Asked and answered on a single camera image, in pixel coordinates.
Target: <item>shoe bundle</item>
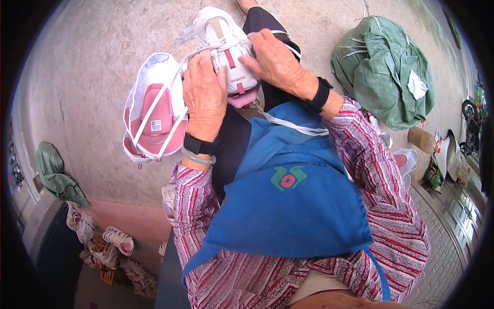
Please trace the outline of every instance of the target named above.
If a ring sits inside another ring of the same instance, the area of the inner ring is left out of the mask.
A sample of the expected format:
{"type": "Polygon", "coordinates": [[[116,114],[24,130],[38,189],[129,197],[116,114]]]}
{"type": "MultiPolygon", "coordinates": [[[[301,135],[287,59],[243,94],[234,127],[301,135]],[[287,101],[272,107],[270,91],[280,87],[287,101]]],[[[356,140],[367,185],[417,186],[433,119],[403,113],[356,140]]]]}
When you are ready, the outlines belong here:
{"type": "Polygon", "coordinates": [[[201,51],[211,51],[216,72],[226,66],[229,104],[243,107],[257,97],[260,81],[238,61],[242,55],[252,56],[252,45],[233,18],[219,8],[205,7],[194,20],[194,34],[199,49],[181,62],[157,52],[137,73],[123,112],[126,132],[122,145],[139,169],[143,163],[160,161],[182,147],[188,125],[182,77],[187,62],[201,51]]]}

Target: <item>black pants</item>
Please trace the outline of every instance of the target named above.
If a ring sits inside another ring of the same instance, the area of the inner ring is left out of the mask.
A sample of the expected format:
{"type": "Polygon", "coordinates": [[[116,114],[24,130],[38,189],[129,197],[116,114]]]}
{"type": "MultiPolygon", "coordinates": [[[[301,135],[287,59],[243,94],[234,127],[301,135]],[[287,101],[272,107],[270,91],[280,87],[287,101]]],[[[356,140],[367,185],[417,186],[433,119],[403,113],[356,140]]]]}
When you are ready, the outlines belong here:
{"type": "MultiPolygon", "coordinates": [[[[266,10],[257,6],[251,8],[247,13],[244,32],[246,34],[259,32],[264,28],[286,32],[283,26],[266,10]]],[[[300,53],[300,48],[290,41],[285,34],[277,33],[274,36],[300,53]]],[[[293,100],[293,96],[265,81],[261,81],[261,86],[264,92],[265,112],[277,105],[293,100]]],[[[240,116],[233,106],[228,105],[223,125],[217,137],[218,148],[215,153],[217,162],[212,170],[213,188],[220,200],[225,197],[223,187],[233,182],[247,149],[249,137],[250,123],[240,116]]]]}

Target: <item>blue apron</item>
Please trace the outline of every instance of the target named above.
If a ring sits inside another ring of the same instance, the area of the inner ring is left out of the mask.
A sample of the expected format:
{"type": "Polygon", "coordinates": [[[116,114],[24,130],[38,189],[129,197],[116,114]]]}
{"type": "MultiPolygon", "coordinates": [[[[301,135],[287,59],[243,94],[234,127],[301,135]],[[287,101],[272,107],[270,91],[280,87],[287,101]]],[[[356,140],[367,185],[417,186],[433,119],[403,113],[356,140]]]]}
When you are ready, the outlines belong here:
{"type": "MultiPolygon", "coordinates": [[[[269,114],[298,126],[324,128],[319,117],[294,102],[269,114]]],[[[374,262],[383,300],[389,285],[369,250],[373,243],[358,187],[348,180],[329,135],[309,136],[252,118],[252,130],[235,180],[211,221],[185,275],[221,249],[281,258],[347,256],[364,250],[374,262]]]]}

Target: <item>brown liquid bottle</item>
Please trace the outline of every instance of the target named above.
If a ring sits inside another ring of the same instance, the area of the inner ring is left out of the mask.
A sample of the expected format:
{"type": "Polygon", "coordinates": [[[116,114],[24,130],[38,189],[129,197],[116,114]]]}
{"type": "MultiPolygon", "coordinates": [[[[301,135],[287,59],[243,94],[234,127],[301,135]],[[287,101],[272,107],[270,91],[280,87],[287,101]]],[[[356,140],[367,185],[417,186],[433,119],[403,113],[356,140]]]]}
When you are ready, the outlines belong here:
{"type": "Polygon", "coordinates": [[[419,127],[410,128],[408,141],[425,153],[441,152],[434,135],[419,127]]]}

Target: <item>wrinkled hand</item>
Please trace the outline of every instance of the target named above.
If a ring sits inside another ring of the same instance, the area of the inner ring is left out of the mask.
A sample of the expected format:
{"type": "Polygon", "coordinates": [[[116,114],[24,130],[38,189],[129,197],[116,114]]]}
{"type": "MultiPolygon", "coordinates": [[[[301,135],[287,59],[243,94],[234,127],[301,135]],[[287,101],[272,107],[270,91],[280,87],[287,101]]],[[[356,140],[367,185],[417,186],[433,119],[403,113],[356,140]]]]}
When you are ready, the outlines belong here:
{"type": "Polygon", "coordinates": [[[208,50],[194,56],[187,66],[182,83],[189,108],[187,131],[195,138],[212,142],[226,113],[226,68],[216,75],[208,50]]]}
{"type": "Polygon", "coordinates": [[[239,61],[256,78],[303,100],[314,98],[319,86],[317,77],[302,68],[291,50],[275,38],[269,29],[252,32],[247,37],[252,42],[257,58],[241,56],[239,61]]]}

